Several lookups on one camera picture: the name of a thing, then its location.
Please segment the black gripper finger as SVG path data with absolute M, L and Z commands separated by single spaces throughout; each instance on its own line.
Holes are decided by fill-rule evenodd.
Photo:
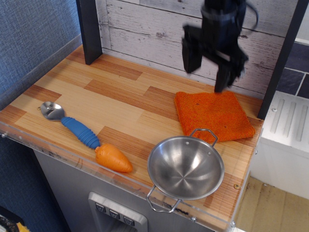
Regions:
M 184 70 L 192 73 L 201 67 L 202 54 L 197 43 L 182 39 L 182 57 Z
M 244 75 L 244 69 L 238 67 L 219 65 L 216 76 L 214 92 L 221 93 L 227 87 L 230 87 L 236 78 Z

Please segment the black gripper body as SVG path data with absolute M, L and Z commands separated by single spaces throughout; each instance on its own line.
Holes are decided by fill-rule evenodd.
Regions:
M 229 12 L 202 9 L 202 26 L 184 25 L 184 37 L 197 43 L 202 54 L 218 65 L 244 68 L 248 56 L 240 49 L 238 37 L 242 29 L 245 10 Z

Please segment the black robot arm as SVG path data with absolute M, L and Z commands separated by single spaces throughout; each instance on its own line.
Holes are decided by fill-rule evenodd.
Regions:
M 218 65 L 217 93 L 240 77 L 248 56 L 238 44 L 246 12 L 244 0 L 206 0 L 201 7 L 202 26 L 185 25 L 182 39 L 183 65 L 187 73 L 201 67 L 206 57 Z

